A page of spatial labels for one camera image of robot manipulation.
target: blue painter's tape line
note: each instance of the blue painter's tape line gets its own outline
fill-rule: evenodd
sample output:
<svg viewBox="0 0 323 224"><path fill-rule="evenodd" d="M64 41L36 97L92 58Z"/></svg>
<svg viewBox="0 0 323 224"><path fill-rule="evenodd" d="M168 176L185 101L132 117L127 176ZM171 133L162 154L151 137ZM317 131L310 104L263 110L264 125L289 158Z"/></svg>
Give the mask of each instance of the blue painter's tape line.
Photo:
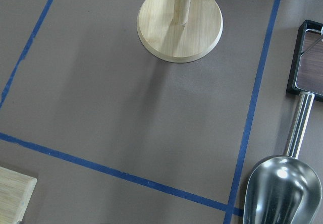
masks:
<svg viewBox="0 0 323 224"><path fill-rule="evenodd" d="M201 197L201 196L191 194L186 191L175 189L173 187L169 187L169 186L166 186L166 185L154 182L154 181L150 181L150 180L147 180L147 179L135 176L135 175L124 173L119 170L115 170L115 169L112 169L110 167L107 167L107 166L104 166L101 164L97 164L97 163L94 163L94 162L91 162L91 161L88 161L85 159L81 159L79 157L75 157L75 156L72 156L72 155L69 155L69 154L66 154L63 152L59 152L59 151L56 151L56 150L32 143L32 142L26 142L26 141L20 140L18 138L9 136L4 133L0 133L0 139L10 142L10 143L18 144L22 147L29 148L31 150L44 153L44 154L52 156L52 157L59 158L61 160L65 160L65 161L86 167L88 169L92 169L92 170L95 170L95 171L98 171L101 173L105 173L107 175L117 177L119 179L123 179L123 180L133 182L133 183L136 183L136 184L139 184L142 186L146 186L151 189L155 189L155 190L167 193L167 194L171 194L171 195L174 195L174 196L186 199L186 200L190 200L190 201L202 204L202 205L206 205L206 206L218 209L218 210L228 211L226 204L217 202L215 200L207 199L205 197ZM233 213L242 213L242 210L240 210L238 208L234 208L233 210L231 209L231 211L233 211Z"/></svg>
<svg viewBox="0 0 323 224"><path fill-rule="evenodd" d="M236 169L235 169L235 173L234 173L234 177L233 177L233 181L232 181L232 185L231 185L231 190L230 190L230 195L229 195L229 200L228 200L228 209L230 209L230 208L234 209L234 205L236 202L241 173L242 173L242 169L243 169L243 163L244 163L244 159L246 156L248 141L249 141L249 137L250 137L251 126L252 126L252 122L253 122L254 113L256 110L256 104L257 104L257 99L258 99L258 95L259 95L260 84L261 84L261 80L262 80L264 66L265 66L265 62L267 59L267 55L268 55L269 45L270 45L270 41L272 38L280 1L281 0L274 0L274 5L272 8L272 12L271 12L271 16L269 19L265 39L263 42L262 52L261 52L259 65L258 65L256 77L255 77L255 82L254 82L253 90L252 90L252 94L251 94L251 100L250 100L249 110L248 110L248 114L247 114L247 119L246 119L244 131L243 131L243 135L242 135L242 140L241 140L241 144L240 144L240 150L239 150L238 159L237 159L237 163L236 163ZM226 212L223 224L230 224L231 223L231 218L232 218L233 213L234 213L234 211L232 211L232 210Z"/></svg>
<svg viewBox="0 0 323 224"><path fill-rule="evenodd" d="M18 66L19 66L20 62L21 62L23 59L25 59L25 57L26 57L26 55L27 55L27 53L28 53L28 51L29 51L29 49L30 49L30 47L31 47L31 45L32 45L33 40L34 40L34 38L36 37L36 35L37 35L38 31L39 31L39 28L40 28L40 26L41 26L42 22L44 21L44 19L45 19L46 15L47 15L47 12L48 12L48 10L49 10L49 8L50 8L50 6L51 6L52 2L53 2L53 0L48 0L48 1L47 1L47 3L46 3L46 5L45 5L44 9L42 10L42 12L41 12L41 14L40 14L40 16L39 16L39 18L38 18L38 21L37 21L37 23L36 23L36 25L35 25L34 29L32 30L32 32L31 32L31 34L30 34L30 36L29 36L29 39L28 39L28 41L27 41L27 43L26 43L26 45L25 45L24 49L22 50L22 52L21 52L21 54L20 54L20 57L19 57L19 59L18 59L18 61L17 61L16 65L15 65L15 67L14 67L13 71L12 71L12 72L11 72L11 74L10 74L9 80L7 81L7 84L5 85L5 88L4 88L4 90L2 91L2 93L1 93L0 109L1 109L1 107L2 107L2 105L3 105L3 103L4 103L4 101L5 101L5 99L6 99L7 95L8 95L8 93L9 93L9 90L10 90L11 84L12 84L12 82L13 82L13 80L14 80L14 77L15 77L15 74L16 74L16 72L17 72Z"/></svg>

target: wooden dowel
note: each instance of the wooden dowel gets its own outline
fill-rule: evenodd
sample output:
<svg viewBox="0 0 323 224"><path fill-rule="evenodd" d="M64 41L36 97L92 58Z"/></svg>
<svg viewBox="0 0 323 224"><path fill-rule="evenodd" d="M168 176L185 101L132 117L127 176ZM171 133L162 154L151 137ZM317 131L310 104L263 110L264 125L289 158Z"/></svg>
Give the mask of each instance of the wooden dowel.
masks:
<svg viewBox="0 0 323 224"><path fill-rule="evenodd" d="M191 0L175 0L174 3L174 22L184 25L188 19Z"/></svg>

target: scoop handle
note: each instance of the scoop handle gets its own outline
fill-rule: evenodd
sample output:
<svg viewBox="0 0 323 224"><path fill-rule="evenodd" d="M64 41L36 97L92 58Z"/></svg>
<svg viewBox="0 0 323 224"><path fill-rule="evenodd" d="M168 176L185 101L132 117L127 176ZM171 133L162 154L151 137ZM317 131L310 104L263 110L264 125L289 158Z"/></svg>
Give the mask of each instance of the scoop handle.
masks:
<svg viewBox="0 0 323 224"><path fill-rule="evenodd" d="M307 121L312 109L315 95L310 92L300 92L299 102L296 107L291 130L289 132L285 155L298 158L303 137L305 134Z"/></svg>

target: stainless steel scoop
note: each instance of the stainless steel scoop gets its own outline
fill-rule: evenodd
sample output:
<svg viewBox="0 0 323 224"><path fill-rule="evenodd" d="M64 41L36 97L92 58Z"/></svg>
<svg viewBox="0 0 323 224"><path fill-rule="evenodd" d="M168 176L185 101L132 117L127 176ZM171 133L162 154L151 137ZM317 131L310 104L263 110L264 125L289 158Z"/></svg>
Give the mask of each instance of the stainless steel scoop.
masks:
<svg viewBox="0 0 323 224"><path fill-rule="evenodd" d="M297 159L314 94L300 92L285 154L263 159L248 181L243 224L309 224L322 190L316 173Z"/></svg>

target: round wooden base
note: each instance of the round wooden base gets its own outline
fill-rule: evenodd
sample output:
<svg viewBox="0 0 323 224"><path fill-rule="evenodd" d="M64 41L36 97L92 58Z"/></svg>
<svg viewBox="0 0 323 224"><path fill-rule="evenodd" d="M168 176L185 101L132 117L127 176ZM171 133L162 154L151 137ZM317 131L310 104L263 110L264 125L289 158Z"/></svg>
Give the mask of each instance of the round wooden base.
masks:
<svg viewBox="0 0 323 224"><path fill-rule="evenodd" d="M191 0L188 21L173 20L175 0L146 0L140 8L137 30L142 44L160 59L187 63L208 54L223 29L220 8L214 0Z"/></svg>

